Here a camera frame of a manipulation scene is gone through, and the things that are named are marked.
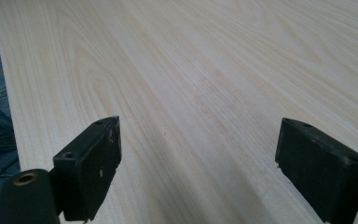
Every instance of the light wood surface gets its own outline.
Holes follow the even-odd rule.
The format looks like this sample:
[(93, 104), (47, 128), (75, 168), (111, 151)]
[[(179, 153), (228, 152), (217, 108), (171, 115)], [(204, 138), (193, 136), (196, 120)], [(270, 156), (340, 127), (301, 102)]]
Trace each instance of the light wood surface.
[(320, 223), (282, 117), (358, 151), (358, 1), (0, 0), (0, 50), (22, 169), (120, 115), (93, 223)]

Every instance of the black plastic bracket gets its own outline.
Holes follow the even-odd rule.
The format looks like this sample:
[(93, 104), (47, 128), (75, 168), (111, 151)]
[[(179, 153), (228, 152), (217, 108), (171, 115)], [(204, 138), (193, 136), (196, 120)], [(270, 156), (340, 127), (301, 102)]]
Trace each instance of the black plastic bracket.
[(307, 123), (283, 119), (275, 161), (322, 221), (353, 222), (357, 152)]
[(119, 118), (92, 123), (54, 158), (54, 168), (8, 179), (0, 195), (0, 224), (93, 220), (121, 162)]

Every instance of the screw hole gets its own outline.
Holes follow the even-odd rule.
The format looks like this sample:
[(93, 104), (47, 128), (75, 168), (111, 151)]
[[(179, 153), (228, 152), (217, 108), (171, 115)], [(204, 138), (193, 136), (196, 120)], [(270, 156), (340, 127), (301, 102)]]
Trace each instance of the screw hole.
[(71, 159), (75, 156), (75, 154), (73, 152), (66, 152), (62, 156), (65, 158)]
[(28, 173), (17, 177), (16, 179), (14, 179), (13, 183), (16, 186), (23, 186), (33, 182), (36, 178), (37, 178), (37, 174)]

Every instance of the black mount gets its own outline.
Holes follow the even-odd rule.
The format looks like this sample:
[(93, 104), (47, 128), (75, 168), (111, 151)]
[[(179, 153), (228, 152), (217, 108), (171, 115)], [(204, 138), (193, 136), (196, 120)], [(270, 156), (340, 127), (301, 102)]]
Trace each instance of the black mount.
[(307, 123), (283, 119), (275, 161), (323, 222), (353, 222), (357, 152)]
[(0, 195), (0, 224), (93, 220), (121, 162), (119, 118), (101, 119), (53, 158), (54, 168), (8, 179)]

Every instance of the wood grain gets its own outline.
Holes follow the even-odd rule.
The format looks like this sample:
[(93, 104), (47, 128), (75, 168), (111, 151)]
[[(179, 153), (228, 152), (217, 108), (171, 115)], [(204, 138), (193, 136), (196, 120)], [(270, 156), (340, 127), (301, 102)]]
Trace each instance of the wood grain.
[(120, 115), (94, 223), (320, 223), (282, 117), (358, 151), (358, 0), (0, 0), (0, 50), (22, 169)]

